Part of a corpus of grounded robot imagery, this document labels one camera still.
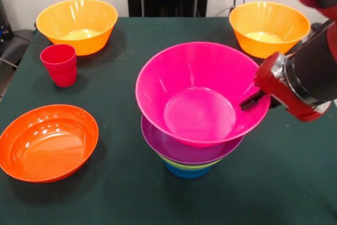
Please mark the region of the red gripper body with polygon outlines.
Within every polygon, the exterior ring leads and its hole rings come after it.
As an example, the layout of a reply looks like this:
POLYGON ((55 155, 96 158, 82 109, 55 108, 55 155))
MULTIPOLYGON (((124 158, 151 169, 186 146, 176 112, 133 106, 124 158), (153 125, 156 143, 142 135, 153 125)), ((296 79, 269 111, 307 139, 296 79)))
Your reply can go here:
POLYGON ((288 84, 285 63, 288 57, 280 52, 270 55, 258 68, 254 83, 265 94, 283 104, 287 111, 303 122, 310 122, 321 117, 331 106, 331 102, 320 105, 305 103, 288 84))

